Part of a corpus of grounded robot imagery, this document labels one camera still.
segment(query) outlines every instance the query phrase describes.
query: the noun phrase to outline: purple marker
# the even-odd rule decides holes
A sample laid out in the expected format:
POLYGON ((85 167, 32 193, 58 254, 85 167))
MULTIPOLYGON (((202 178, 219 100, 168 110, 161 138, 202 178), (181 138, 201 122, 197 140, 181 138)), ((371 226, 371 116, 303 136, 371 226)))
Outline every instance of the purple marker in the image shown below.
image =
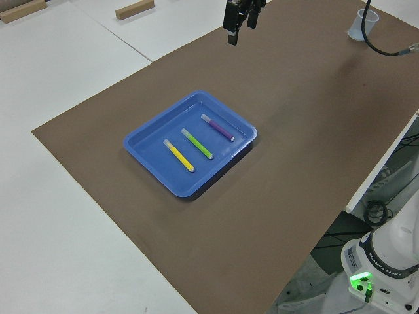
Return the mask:
POLYGON ((216 123, 214 120, 208 118, 208 116, 201 114, 201 118, 203 120, 205 120, 205 122, 207 122, 210 126, 212 126, 214 129, 216 129, 218 132, 220 132, 221 134, 223 134, 227 139, 229 139, 230 141, 234 140, 234 136, 226 131, 224 128, 222 128, 218 123, 216 123))

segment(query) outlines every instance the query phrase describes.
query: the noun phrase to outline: translucent cup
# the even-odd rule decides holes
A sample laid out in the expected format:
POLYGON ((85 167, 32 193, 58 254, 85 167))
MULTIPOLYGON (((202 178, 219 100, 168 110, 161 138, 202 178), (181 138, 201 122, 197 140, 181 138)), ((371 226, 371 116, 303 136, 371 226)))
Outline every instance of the translucent cup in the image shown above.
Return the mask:
MULTIPOLYGON (((362 15, 364 14, 364 9, 358 10, 358 14, 354 22, 352 23, 351 28, 348 31, 349 37, 355 39, 356 41, 363 41, 364 37, 362 36, 361 30, 361 22, 362 22, 362 15)), ((374 11, 368 10, 367 18, 365 19, 365 33, 369 34, 369 32, 373 29, 375 23, 380 19, 378 14, 374 11)))

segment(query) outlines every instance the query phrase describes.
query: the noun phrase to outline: marker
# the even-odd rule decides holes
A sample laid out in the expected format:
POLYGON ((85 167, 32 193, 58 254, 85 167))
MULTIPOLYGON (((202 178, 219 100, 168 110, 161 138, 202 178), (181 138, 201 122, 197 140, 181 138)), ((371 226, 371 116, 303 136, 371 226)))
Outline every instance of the marker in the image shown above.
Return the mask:
POLYGON ((216 123, 216 121, 208 118, 208 116, 204 114, 201 114, 201 118, 204 119, 210 126, 216 129, 218 132, 223 134, 227 139, 229 139, 230 141, 234 140, 234 136, 230 132, 226 131, 223 127, 221 127, 218 123, 216 123))
POLYGON ((179 161, 185 166, 186 169, 188 169, 190 172, 194 172, 195 168, 194 166, 191 165, 190 162, 188 162, 188 160, 183 157, 183 155, 176 149, 176 147, 174 147, 168 139, 165 139, 163 141, 163 143, 170 149, 170 151, 173 153, 173 155, 176 156, 177 159, 179 159, 179 161))
POLYGON ((191 143, 193 144, 193 145, 195 145, 196 147, 197 147, 197 149, 199 149, 201 152, 202 152, 202 154, 204 154, 205 156, 207 156, 207 158, 208 159, 213 159, 214 158, 214 156, 213 156, 213 154, 211 154, 210 152, 209 152, 209 150, 208 149, 206 149, 204 146, 203 146, 203 144, 201 144, 201 143, 199 143, 199 141, 195 138, 195 137, 193 137, 192 136, 192 134, 190 134, 185 128, 183 128, 182 129, 182 134, 184 135, 184 136, 186 136, 186 138, 189 140, 189 141, 191 141, 191 143))

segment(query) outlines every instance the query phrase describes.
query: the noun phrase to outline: brown table surface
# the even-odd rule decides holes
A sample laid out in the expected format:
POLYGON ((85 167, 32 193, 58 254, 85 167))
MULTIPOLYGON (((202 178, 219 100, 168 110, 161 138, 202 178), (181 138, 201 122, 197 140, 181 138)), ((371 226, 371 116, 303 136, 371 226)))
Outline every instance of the brown table surface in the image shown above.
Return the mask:
MULTIPOLYGON (((363 5, 273 1, 238 46, 218 29, 33 133, 199 314, 264 313, 418 108, 418 56, 381 56, 345 33, 363 5), (122 141, 198 89, 259 135, 185 201, 122 141)), ((418 38, 379 13, 377 46, 418 38)))

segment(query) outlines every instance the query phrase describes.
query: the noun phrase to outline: green light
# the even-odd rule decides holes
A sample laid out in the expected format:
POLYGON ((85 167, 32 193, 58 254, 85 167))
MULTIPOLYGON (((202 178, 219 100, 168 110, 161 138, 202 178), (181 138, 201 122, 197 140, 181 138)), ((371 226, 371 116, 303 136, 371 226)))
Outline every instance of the green light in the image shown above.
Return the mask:
POLYGON ((360 273, 358 275, 351 276, 350 280, 351 281, 357 281, 357 280, 362 279, 362 278, 369 278, 370 276, 371 276, 371 273, 366 271, 365 273, 360 273))

